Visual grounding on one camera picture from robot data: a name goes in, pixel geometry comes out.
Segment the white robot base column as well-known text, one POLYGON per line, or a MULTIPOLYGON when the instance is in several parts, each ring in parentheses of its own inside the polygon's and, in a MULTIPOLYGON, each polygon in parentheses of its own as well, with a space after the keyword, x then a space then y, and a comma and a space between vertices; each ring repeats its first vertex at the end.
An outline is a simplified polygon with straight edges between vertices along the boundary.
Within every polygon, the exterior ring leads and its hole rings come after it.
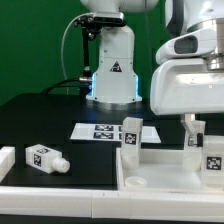
MULTIPOLYGON (((144 12, 158 0, 80 0, 90 12, 144 12)), ((93 73, 93 87, 86 96, 89 102, 112 107, 140 102, 138 76, 133 70, 135 36, 130 27, 101 29, 99 65, 93 73)))

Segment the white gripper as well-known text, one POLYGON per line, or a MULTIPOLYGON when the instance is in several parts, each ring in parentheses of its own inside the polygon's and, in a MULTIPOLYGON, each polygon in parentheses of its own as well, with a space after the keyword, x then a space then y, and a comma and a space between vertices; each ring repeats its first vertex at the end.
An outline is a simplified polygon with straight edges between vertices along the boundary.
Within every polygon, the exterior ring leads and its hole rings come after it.
POLYGON ((216 46, 216 32, 200 29, 167 41, 156 53, 151 110, 156 115, 183 114, 189 147, 203 146, 204 122, 188 113, 224 112, 224 71, 209 70, 204 59, 216 46))

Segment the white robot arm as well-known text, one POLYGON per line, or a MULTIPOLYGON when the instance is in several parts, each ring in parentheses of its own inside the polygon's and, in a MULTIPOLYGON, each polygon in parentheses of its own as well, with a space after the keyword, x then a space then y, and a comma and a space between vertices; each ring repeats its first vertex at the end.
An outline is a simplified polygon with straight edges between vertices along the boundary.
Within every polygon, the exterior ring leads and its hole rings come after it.
POLYGON ((171 39, 156 53, 150 106, 157 115, 181 116, 185 144, 200 147, 201 113, 224 112, 224 0, 166 0, 171 39))

